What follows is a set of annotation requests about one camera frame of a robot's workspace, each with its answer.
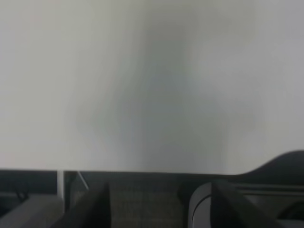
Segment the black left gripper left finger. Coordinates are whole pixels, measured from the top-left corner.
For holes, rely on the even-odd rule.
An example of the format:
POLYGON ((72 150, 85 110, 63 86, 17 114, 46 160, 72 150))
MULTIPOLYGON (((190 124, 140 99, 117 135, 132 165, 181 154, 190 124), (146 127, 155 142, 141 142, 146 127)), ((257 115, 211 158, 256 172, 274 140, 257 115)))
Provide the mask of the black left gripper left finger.
POLYGON ((108 184, 87 191, 74 207, 52 225, 53 228, 109 228, 110 226, 108 184))

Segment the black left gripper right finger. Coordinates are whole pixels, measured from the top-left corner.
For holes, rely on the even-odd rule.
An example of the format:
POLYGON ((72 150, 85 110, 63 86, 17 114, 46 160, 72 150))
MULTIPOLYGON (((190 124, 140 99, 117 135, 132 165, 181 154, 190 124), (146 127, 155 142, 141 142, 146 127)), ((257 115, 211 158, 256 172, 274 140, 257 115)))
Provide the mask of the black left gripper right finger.
POLYGON ((282 228, 225 180, 211 183, 212 228, 282 228))

